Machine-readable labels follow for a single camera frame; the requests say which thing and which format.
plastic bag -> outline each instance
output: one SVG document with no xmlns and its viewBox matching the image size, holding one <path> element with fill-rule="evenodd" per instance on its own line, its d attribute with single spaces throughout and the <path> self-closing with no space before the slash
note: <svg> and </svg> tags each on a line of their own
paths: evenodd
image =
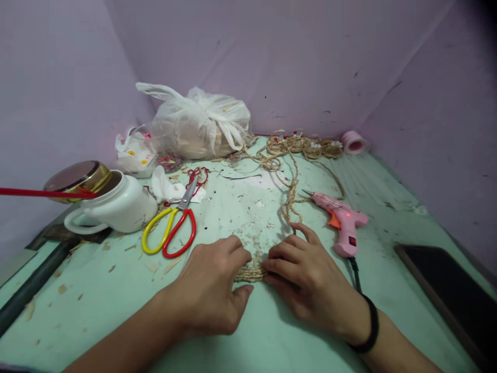
<svg viewBox="0 0 497 373">
<path fill-rule="evenodd" d="M 151 127 L 157 148 L 172 148 L 182 157 L 208 160 L 241 150 L 243 138 L 253 135 L 250 111 L 243 101 L 198 87 L 190 89 L 187 97 L 165 85 L 136 83 L 136 88 L 164 101 Z"/>
<path fill-rule="evenodd" d="M 147 145 L 146 136 L 142 140 L 132 136 L 135 128 L 128 131 L 126 138 L 115 137 L 115 149 L 118 151 L 118 168 L 137 179 L 149 178 L 157 166 L 157 154 Z"/>
</svg>

green table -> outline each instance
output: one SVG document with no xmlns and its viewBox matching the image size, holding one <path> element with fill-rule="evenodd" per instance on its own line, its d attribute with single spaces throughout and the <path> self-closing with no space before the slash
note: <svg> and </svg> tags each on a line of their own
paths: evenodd
<svg viewBox="0 0 497 373">
<path fill-rule="evenodd" d="M 265 141 L 260 139 L 251 152 L 255 153 Z M 339 196 L 336 183 L 325 169 L 309 163 L 299 154 L 296 159 L 300 171 L 299 189 Z M 320 160 L 330 165 L 341 179 L 347 191 L 345 201 L 370 217 L 369 224 L 357 233 L 357 262 L 364 293 L 441 369 L 446 372 L 477 371 L 395 254 L 393 246 L 396 242 L 440 246 L 495 296 L 489 284 L 445 231 L 429 215 L 423 214 L 423 208 L 417 206 L 412 194 L 374 157 L 363 154 Z M 271 246 L 290 234 L 279 212 L 288 189 L 274 174 L 251 160 L 243 160 L 238 165 L 204 161 L 188 166 L 205 166 L 211 171 L 207 196 L 201 204 L 191 204 L 197 219 L 195 243 L 213 242 L 236 234 L 251 252 L 267 253 Z M 294 172 L 293 163 L 286 155 L 280 175 L 291 178 Z M 186 184 L 187 175 L 179 174 L 180 181 Z M 313 203 L 298 204 L 296 208 L 303 215 L 303 222 L 318 233 L 340 269 L 351 279 L 348 264 L 331 248 L 336 232 L 326 225 L 328 214 Z M 150 234 L 151 244 L 160 241 L 166 223 L 163 219 Z M 179 248 L 180 238 L 186 242 L 189 223 L 186 225 L 171 247 Z M 24 311 L 0 339 L 0 362 L 60 371 L 114 330 L 159 289 L 170 284 L 185 260 L 164 275 L 169 260 L 161 254 L 142 255 L 141 235 L 141 231 L 125 236 L 114 232 L 101 245 L 90 243 L 78 249 L 60 267 L 62 274 L 52 277 L 37 294 L 32 318 L 27 321 Z M 0 306 L 56 246 L 57 242 L 45 244 L 0 289 Z M 147 262 L 159 266 L 158 271 L 153 274 L 145 265 Z M 67 287 L 63 294 L 59 293 L 61 285 Z M 183 343 L 166 353 L 152 370 L 367 371 L 345 343 L 297 321 L 278 295 L 264 283 L 255 284 L 234 335 Z"/>
</svg>

hammer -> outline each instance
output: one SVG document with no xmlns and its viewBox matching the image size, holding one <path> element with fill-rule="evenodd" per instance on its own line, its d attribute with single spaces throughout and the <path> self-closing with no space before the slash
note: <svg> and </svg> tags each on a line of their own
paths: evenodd
<svg viewBox="0 0 497 373">
<path fill-rule="evenodd" d="M 53 225 L 41 232 L 35 239 L 38 241 L 38 247 L 48 240 L 60 241 L 61 243 L 57 245 L 48 258 L 45 259 L 25 283 L 22 284 L 19 290 L 5 303 L 2 309 L 0 309 L 0 338 L 21 314 L 26 304 L 31 302 L 36 293 L 53 275 L 64 259 L 67 258 L 72 248 L 76 247 L 82 240 L 102 243 L 109 236 L 110 232 L 112 232 L 112 229 L 107 228 L 90 235 L 79 235 L 68 231 L 63 224 Z"/>
</svg>

pink tape roll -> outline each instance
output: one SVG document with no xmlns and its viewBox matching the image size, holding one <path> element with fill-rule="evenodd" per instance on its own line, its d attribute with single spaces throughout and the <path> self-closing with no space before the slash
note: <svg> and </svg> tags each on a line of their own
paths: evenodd
<svg viewBox="0 0 497 373">
<path fill-rule="evenodd" d="M 343 144 L 343 150 L 347 154 L 361 154 L 369 150 L 369 141 L 364 139 L 356 131 L 348 131 L 342 135 L 340 141 Z"/>
</svg>

lavender wall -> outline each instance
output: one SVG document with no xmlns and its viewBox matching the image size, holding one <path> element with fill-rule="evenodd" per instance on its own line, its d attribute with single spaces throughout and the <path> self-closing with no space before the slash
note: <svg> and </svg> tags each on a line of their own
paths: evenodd
<svg viewBox="0 0 497 373">
<path fill-rule="evenodd" d="M 361 131 L 497 275 L 497 46 L 466 4 L 457 2 Z"/>
<path fill-rule="evenodd" d="M 117 132 L 154 115 L 101 1 L 0 3 L 2 186 L 40 189 L 78 161 L 110 163 Z M 0 264 L 67 205 L 0 196 Z"/>
<path fill-rule="evenodd" d="M 324 136 L 364 122 L 453 0 L 106 3 L 142 81 L 242 99 L 255 133 Z"/>
</svg>

